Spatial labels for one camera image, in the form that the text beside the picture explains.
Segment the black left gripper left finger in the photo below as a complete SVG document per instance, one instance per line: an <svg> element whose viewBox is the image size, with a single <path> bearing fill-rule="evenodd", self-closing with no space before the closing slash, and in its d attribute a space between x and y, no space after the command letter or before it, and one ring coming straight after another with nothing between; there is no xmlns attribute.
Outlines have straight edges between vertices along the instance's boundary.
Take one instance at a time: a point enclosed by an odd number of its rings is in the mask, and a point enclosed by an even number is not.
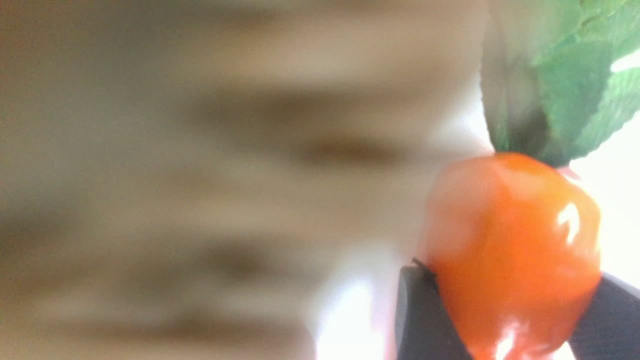
<svg viewBox="0 0 640 360"><path fill-rule="evenodd" d="M419 259L398 274L396 360L471 360L439 294L436 276Z"/></svg>

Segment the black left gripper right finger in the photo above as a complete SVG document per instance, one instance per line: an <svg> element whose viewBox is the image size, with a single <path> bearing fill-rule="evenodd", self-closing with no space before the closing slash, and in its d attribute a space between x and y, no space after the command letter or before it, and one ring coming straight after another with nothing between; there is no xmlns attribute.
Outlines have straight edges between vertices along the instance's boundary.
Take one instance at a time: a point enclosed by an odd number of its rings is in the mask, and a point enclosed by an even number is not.
<svg viewBox="0 0 640 360"><path fill-rule="evenodd" d="M638 360L639 289L604 273L569 346L577 360Z"/></svg>

